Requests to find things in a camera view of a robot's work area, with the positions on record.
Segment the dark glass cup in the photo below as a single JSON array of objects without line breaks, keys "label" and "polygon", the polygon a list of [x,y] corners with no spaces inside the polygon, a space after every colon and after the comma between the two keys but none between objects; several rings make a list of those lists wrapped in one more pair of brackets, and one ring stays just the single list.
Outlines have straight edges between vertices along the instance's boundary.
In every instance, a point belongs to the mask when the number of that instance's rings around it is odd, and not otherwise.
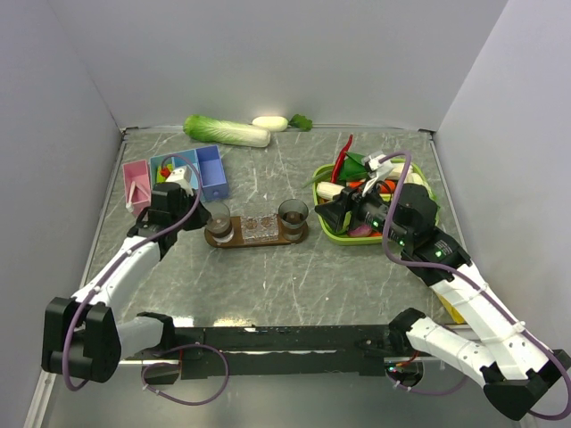
[{"label": "dark glass cup", "polygon": [[300,241],[307,226],[308,206],[298,199],[285,200],[279,205],[277,214],[284,238],[293,243]]}]

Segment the frosted clear glass cup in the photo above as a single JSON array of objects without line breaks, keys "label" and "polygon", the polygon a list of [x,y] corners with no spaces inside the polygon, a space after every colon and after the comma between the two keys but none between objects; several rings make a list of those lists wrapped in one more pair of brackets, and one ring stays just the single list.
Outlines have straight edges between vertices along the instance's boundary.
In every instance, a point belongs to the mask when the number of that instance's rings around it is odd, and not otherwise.
[{"label": "frosted clear glass cup", "polygon": [[231,222],[229,207],[223,202],[209,202],[206,209],[211,217],[207,221],[206,230],[216,243],[227,243],[233,239],[234,228]]}]

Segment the clear textured plastic holder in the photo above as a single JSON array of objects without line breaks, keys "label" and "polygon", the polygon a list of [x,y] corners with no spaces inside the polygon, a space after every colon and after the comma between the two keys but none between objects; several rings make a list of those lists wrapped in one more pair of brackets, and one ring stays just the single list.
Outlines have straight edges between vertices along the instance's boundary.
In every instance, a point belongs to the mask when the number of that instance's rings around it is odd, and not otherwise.
[{"label": "clear textured plastic holder", "polygon": [[241,233],[245,243],[267,243],[278,240],[277,216],[269,214],[257,217],[240,218]]}]

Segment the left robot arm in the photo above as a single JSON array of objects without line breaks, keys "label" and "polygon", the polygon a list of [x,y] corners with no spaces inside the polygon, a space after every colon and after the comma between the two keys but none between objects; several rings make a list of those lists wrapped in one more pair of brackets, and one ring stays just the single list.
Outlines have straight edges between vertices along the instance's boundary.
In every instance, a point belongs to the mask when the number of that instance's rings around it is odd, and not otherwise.
[{"label": "left robot arm", "polygon": [[174,352],[177,337],[172,317],[143,312],[127,323],[115,316],[139,283],[164,259],[181,231],[206,226],[211,213],[201,202],[200,188],[176,182],[154,186],[151,203],[137,216],[118,252],[90,283],[69,298],[47,305],[41,367],[62,375],[67,387],[79,379],[105,383],[121,360],[147,350],[156,358]]}]

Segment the yellow cabbage by arm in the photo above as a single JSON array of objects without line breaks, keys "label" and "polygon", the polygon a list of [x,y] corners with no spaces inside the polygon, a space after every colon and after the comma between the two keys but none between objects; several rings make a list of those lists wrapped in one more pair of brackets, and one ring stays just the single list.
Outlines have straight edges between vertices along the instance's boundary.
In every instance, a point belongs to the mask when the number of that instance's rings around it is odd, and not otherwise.
[{"label": "yellow cabbage by arm", "polygon": [[436,292],[435,294],[456,325],[465,325],[467,323],[455,306],[455,303],[459,303],[459,296],[456,293],[448,292],[446,294],[442,294]]}]

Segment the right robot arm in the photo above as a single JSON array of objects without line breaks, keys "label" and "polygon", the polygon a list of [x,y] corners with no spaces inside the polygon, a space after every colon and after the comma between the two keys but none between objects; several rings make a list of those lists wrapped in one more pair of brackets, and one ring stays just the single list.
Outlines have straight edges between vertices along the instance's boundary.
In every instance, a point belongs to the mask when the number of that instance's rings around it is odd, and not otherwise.
[{"label": "right robot arm", "polygon": [[369,226],[401,249],[388,258],[407,267],[448,301],[477,335],[473,342],[406,309],[390,324],[391,348],[400,355],[428,353],[478,383],[488,401],[519,421],[558,381],[570,381],[570,357],[538,341],[516,320],[482,278],[462,246],[436,225],[437,204],[422,185],[399,185],[389,201],[345,187],[316,213],[333,231],[346,219]]}]

